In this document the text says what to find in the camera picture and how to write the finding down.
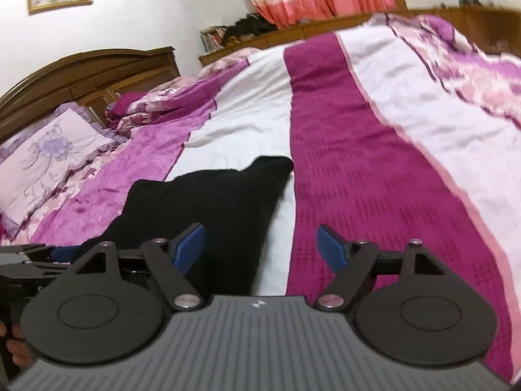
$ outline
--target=wooden headboard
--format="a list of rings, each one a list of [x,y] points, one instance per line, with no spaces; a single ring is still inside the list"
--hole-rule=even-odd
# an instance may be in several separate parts
[[[179,76],[173,51],[89,51],[38,70],[0,98],[0,143],[67,101],[90,107],[103,124],[105,108],[118,93],[149,91]]]

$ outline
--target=gray plastic base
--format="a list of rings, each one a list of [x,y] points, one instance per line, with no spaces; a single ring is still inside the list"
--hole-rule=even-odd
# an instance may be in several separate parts
[[[439,370],[400,365],[368,348],[342,315],[318,312],[303,297],[215,297],[206,309],[173,316],[160,338],[131,358],[92,368],[39,360],[9,389],[502,391],[509,385],[478,362]]]

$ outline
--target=finger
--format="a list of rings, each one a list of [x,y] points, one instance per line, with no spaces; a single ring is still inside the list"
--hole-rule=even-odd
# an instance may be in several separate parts
[[[17,355],[12,356],[12,361],[16,366],[20,366],[21,368],[28,368],[32,363],[32,359],[19,357]]]
[[[14,325],[12,327],[12,336],[18,339],[25,339],[25,335],[23,334],[20,325]]]
[[[23,341],[8,339],[6,347],[12,355],[17,355],[25,359],[31,358],[27,344]]]

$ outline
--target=human hand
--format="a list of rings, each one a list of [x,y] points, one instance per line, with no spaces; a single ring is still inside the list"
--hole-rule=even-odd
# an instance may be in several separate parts
[[[0,337],[4,337],[6,334],[6,326],[3,322],[0,322]],[[22,341],[25,336],[20,329],[20,325],[12,327],[12,335],[17,338],[7,340],[7,350],[12,354],[12,361],[21,368],[28,368],[33,363],[33,359],[27,344]]]

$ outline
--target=white stripe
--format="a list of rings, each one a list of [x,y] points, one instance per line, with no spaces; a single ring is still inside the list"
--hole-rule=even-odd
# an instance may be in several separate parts
[[[216,97],[217,110],[191,133],[167,181],[202,169],[242,170],[262,155],[291,157],[293,93],[283,51],[284,47],[276,47],[255,54],[251,65],[223,87]],[[286,293],[294,228],[292,174],[262,251],[256,295]]]
[[[362,87],[382,116],[441,162],[478,209],[506,253],[515,288],[507,304],[517,306],[521,301],[521,132],[511,121],[493,118],[446,93],[429,77],[418,56],[385,26],[339,35]],[[519,354],[521,325],[512,327],[514,356]],[[519,359],[514,360],[514,372],[519,367]]]

